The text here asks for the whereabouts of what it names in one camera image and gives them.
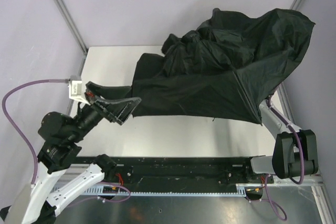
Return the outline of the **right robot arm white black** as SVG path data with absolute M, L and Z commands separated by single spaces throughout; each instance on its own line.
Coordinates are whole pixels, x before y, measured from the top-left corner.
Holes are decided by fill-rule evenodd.
M 263 100 L 259 108 L 263 125 L 274 137 L 275 146 L 271 156 L 251 158 L 252 171 L 302 184 L 306 175 L 319 170 L 315 133 L 291 122 L 275 107 L 271 97 Z

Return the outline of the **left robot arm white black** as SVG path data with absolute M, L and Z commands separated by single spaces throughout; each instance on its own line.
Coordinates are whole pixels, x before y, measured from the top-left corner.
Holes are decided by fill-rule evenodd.
M 130 86 L 103 87 L 70 79 L 66 83 L 70 99 L 78 102 L 77 114 L 70 117 L 50 112 L 44 116 L 38 130 L 44 144 L 38 153 L 33 153 L 32 180 L 11 206 L 1 210 L 5 223 L 54 223 L 85 190 L 118 177 L 115 161 L 102 154 L 81 175 L 56 192 L 52 191 L 81 151 L 79 142 L 101 120 L 123 124 L 141 102 L 140 98 L 130 95 Z

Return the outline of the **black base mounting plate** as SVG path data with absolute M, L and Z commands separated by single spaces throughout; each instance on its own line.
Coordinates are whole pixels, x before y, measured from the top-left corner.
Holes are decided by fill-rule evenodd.
M 225 183 L 260 182 L 251 157 L 113 157 L 117 171 L 133 181 L 145 177 L 218 179 Z

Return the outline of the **left aluminium table rail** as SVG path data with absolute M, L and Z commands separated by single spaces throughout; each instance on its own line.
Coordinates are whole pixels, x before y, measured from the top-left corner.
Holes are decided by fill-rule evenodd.
M 67 85 L 67 97 L 69 99 L 69 103 L 67 105 L 66 114 L 71 117 L 75 117 L 77 114 L 77 105 L 81 103 L 81 105 L 85 105 L 86 102 L 84 101 L 85 96 L 85 84 L 82 80 L 82 72 L 85 66 L 87 54 L 84 54 L 81 57 L 80 64 L 78 70 L 75 73 L 69 74 L 68 76 L 61 76 L 61 83 Z

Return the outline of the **left aluminium frame post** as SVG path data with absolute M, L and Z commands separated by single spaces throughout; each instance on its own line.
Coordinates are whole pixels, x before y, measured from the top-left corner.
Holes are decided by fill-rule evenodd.
M 70 32 L 72 33 L 76 43 L 78 44 L 79 48 L 81 49 L 82 53 L 86 56 L 88 53 L 88 47 L 86 46 L 64 0 L 53 0 L 63 17 L 66 25 L 68 26 Z

